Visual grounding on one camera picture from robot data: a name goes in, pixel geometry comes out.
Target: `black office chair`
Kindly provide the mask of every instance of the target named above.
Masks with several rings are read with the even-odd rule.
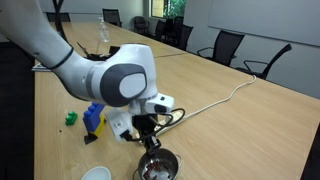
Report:
[[[174,18],[171,31],[167,31],[165,34],[166,41],[172,41],[172,42],[177,43],[178,36],[180,36],[180,34],[181,34],[181,30],[182,30],[182,26],[183,26],[183,19],[184,19],[184,17],[182,17],[182,16],[177,16]]]
[[[148,34],[149,33],[150,23],[149,23],[149,21],[146,21],[144,19],[144,17],[136,16],[136,17],[133,18],[133,21],[134,21],[134,31],[135,32],[139,33],[139,32],[141,32],[139,30],[142,30],[143,34]]]
[[[171,32],[173,30],[173,19],[166,19],[166,22],[165,22],[165,28],[164,28],[164,34],[168,33],[168,32]]]
[[[214,48],[206,47],[200,49],[197,51],[197,54],[203,58],[229,67],[231,60],[235,57],[234,53],[238,49],[244,36],[245,35],[242,34],[235,34],[221,30],[214,43]],[[200,52],[207,49],[213,49],[212,57],[204,57],[200,54]]]
[[[55,22],[56,20],[56,13],[54,12],[46,12],[47,18],[49,22]],[[71,22],[69,13],[59,13],[60,21],[61,22]]]
[[[283,47],[272,59],[269,63],[265,63],[265,62],[260,62],[260,61],[252,61],[252,60],[245,60],[243,63],[244,65],[247,67],[247,69],[244,68],[236,68],[237,70],[250,74],[250,75],[255,75],[258,78],[261,79],[266,79],[268,76],[268,73],[272,67],[272,65],[286,52],[292,50],[292,47],[290,44],[287,44],[285,47]],[[248,65],[248,63],[259,63],[259,64],[264,64],[266,65],[266,68],[262,71],[262,72],[255,72],[252,71]]]
[[[190,37],[190,34],[193,30],[193,27],[187,26],[187,25],[182,25],[181,28],[181,34],[177,36],[177,48],[186,51],[187,46],[188,46],[188,40]]]
[[[122,27],[118,9],[102,9],[105,22]]]
[[[158,20],[156,30],[155,30],[155,36],[151,36],[151,38],[162,42],[162,36],[163,36],[164,30],[165,30],[165,26],[166,26],[165,22]]]

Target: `plastic bottle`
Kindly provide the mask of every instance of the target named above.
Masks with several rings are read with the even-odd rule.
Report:
[[[100,19],[100,26],[99,26],[100,40],[102,42],[109,42],[110,36],[109,36],[108,27],[102,17],[99,17],[99,19]]]

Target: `wall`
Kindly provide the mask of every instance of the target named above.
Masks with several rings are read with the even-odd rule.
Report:
[[[52,0],[39,0],[43,12],[54,12]],[[119,9],[122,27],[133,31],[133,18],[143,15],[143,0],[64,0],[61,12],[69,12],[71,21],[98,21],[102,9]]]
[[[151,0],[145,0],[143,1],[143,16],[147,21],[149,21],[150,26],[149,26],[149,33],[152,35],[155,35],[155,30],[156,26],[159,20],[161,21],[166,21],[165,19],[162,18],[155,18],[155,17],[150,17],[151,16]]]
[[[195,53],[201,48],[213,47],[220,29],[208,27],[211,3],[212,0],[187,0],[184,24],[194,27],[189,38],[188,51]],[[231,66],[243,67],[242,62],[245,59],[269,62],[287,43],[246,35]],[[291,45],[292,51],[274,64],[267,80],[320,99],[320,48],[297,43]]]
[[[319,0],[213,0],[208,25],[320,46],[319,7]]]

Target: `toy block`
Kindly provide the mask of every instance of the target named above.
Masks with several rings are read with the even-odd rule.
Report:
[[[100,124],[100,113],[104,105],[93,102],[83,113],[83,122],[88,132],[95,132]]]
[[[73,125],[73,124],[76,122],[77,117],[78,117],[78,114],[75,113],[74,111],[69,112],[68,115],[67,115],[67,117],[66,117],[66,122],[65,122],[65,124],[66,124],[67,126]]]
[[[88,132],[88,133],[98,137],[98,135],[100,134],[100,132],[102,130],[103,125],[104,125],[104,116],[100,115],[100,123],[99,123],[98,127],[96,128],[96,130],[94,132]]]

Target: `wooden table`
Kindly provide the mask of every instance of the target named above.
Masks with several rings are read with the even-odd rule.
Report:
[[[66,37],[70,44],[74,45],[74,48],[79,54],[82,51],[77,45],[79,42],[82,46],[87,47],[89,53],[104,53],[108,54],[110,46],[120,46],[125,43],[140,43],[146,44],[152,48],[154,57],[171,56],[186,54],[186,51],[172,48],[161,42],[147,38],[140,34],[128,31],[118,26],[107,23],[107,27],[110,34],[110,42],[103,43],[99,41],[99,23],[63,23],[63,28]]]
[[[175,107],[186,114],[252,80],[192,54],[157,57],[155,62],[159,92],[173,96]],[[98,140],[85,145],[82,113],[90,103],[71,97],[52,73],[36,73],[35,78],[35,179],[80,179],[100,165],[112,179],[132,179],[144,148],[116,142],[108,125]],[[68,111],[80,117],[67,127]],[[319,120],[319,100],[257,79],[159,139],[163,148],[182,157],[178,179],[300,179]]]

